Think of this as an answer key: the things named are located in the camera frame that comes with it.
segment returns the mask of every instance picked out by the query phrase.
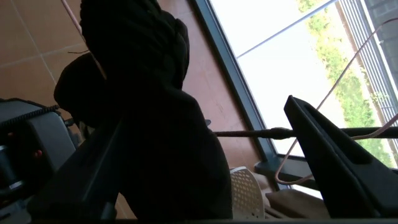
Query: perforated plastic surface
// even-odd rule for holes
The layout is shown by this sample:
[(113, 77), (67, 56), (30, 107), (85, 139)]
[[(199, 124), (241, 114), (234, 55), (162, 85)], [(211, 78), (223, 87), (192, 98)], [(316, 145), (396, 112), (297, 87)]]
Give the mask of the perforated plastic surface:
[(232, 208), (236, 220), (265, 219), (264, 202), (256, 178), (246, 167), (231, 171)]

